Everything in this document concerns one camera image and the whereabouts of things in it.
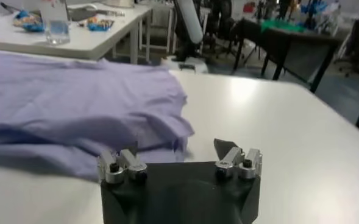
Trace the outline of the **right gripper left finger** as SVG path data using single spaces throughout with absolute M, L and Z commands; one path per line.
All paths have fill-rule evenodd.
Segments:
M 100 183 L 122 184 L 126 178 L 144 183 L 148 177 L 148 167 L 137 157 L 134 147 L 112 150 L 109 146 L 98 144 L 98 175 Z

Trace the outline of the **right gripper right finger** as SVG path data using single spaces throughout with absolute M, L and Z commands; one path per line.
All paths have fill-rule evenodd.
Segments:
M 263 155 L 259 149 L 249 149 L 247 153 L 232 141 L 214 139 L 213 145 L 219 160 L 215 162 L 215 176 L 227 180 L 235 174 L 242 180 L 261 176 Z

